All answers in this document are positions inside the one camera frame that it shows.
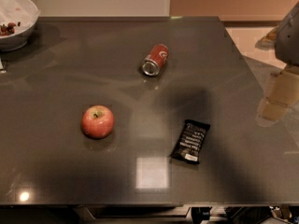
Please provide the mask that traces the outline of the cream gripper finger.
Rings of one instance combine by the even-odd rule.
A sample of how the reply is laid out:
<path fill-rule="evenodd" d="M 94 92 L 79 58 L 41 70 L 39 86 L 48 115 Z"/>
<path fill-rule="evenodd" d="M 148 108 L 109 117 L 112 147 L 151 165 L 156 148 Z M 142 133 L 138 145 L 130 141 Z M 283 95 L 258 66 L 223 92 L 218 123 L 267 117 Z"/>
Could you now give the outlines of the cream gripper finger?
<path fill-rule="evenodd" d="M 256 122 L 262 127 L 270 127 L 276 124 L 288 111 L 288 107 L 271 103 L 263 98 L 259 103 L 256 115 Z"/>
<path fill-rule="evenodd" d="M 299 67 L 286 65 L 281 71 L 270 74 L 264 97 L 267 103 L 291 107 L 299 101 Z"/>

